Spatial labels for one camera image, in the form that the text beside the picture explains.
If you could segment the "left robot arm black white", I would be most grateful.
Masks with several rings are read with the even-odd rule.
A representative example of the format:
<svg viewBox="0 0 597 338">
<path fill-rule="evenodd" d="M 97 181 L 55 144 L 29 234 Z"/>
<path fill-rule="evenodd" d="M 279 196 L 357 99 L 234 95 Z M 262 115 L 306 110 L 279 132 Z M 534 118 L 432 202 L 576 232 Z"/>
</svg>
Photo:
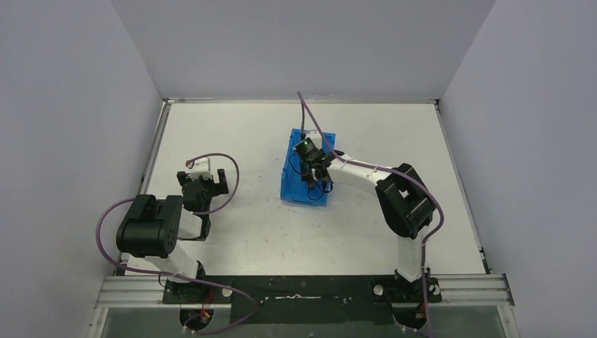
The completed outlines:
<svg viewBox="0 0 597 338">
<path fill-rule="evenodd" d="M 202 263 L 192 258 L 180 241 L 207 239 L 211 221 L 207 214 L 213 198 L 229 193 L 225 170 L 179 171 L 180 195 L 158 199 L 152 194 L 137 195 L 125 214 L 116 235 L 117 248 L 156 266 L 171 282 L 182 283 L 181 294 L 191 303 L 201 303 L 209 293 Z"/>
</svg>

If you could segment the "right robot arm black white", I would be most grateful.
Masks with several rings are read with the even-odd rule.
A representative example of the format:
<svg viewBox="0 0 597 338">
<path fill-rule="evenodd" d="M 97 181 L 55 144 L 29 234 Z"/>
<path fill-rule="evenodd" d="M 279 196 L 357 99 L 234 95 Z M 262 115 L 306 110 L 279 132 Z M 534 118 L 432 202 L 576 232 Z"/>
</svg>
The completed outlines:
<svg viewBox="0 0 597 338">
<path fill-rule="evenodd" d="M 398 236 L 397 294 L 408 302 L 422 296 L 423 238 L 436 206 L 414 168 L 407 163 L 397 168 L 375 166 L 340 151 L 325 152 L 309 137 L 295 145 L 294 154 L 306 182 L 345 184 L 377 198 L 387 226 Z"/>
</svg>

